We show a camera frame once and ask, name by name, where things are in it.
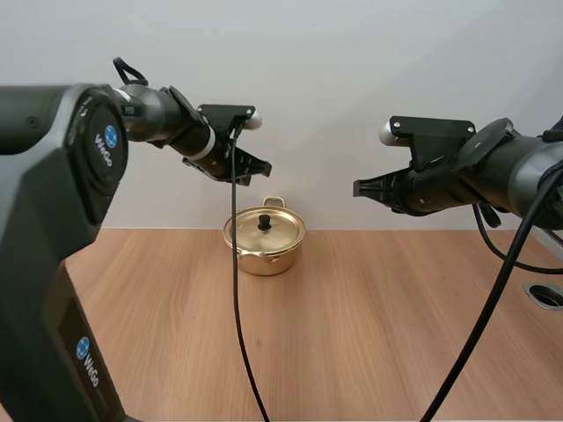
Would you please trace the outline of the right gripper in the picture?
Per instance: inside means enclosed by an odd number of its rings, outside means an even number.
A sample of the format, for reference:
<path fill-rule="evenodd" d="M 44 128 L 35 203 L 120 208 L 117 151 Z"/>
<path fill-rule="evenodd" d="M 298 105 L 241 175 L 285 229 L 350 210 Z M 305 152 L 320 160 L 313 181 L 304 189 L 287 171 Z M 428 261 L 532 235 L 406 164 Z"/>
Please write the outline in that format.
<path fill-rule="evenodd" d="M 367 198 L 400 214 L 425 216 L 480 202 L 480 195 L 448 171 L 404 169 L 353 183 L 353 196 Z"/>

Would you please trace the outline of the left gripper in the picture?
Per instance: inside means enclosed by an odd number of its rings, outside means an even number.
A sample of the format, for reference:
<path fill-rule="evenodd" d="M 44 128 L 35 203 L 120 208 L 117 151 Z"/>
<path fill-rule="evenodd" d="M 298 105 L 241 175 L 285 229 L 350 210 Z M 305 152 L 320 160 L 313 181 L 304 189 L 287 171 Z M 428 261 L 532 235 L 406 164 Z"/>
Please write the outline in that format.
<path fill-rule="evenodd" d="M 213 129 L 199 151 L 184 149 L 183 160 L 215 181 L 249 186 L 252 176 L 269 177 L 272 165 L 236 147 Z"/>

